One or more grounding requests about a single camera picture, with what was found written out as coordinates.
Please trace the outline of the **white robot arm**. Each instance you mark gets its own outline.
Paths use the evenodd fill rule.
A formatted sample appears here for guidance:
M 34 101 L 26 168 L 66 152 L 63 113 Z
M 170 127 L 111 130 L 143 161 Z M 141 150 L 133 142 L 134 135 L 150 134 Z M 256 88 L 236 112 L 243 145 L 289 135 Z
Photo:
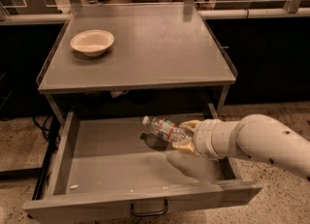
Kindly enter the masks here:
M 228 157 L 262 162 L 310 179 L 310 142 L 270 116 L 190 120 L 180 127 L 193 135 L 173 142 L 176 149 L 213 160 Z

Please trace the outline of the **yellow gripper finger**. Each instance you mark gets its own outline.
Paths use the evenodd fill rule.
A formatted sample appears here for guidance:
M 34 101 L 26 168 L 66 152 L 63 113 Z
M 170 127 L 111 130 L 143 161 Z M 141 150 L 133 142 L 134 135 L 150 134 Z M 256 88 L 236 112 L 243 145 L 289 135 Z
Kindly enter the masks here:
M 189 120 L 189 121 L 180 123 L 178 127 L 185 130 L 186 132 L 195 133 L 200 125 L 201 125 L 201 122 L 199 120 Z
M 194 154 L 195 148 L 191 139 L 185 139 L 180 142 L 173 142 L 172 147 L 178 151 L 187 153 L 187 154 Z

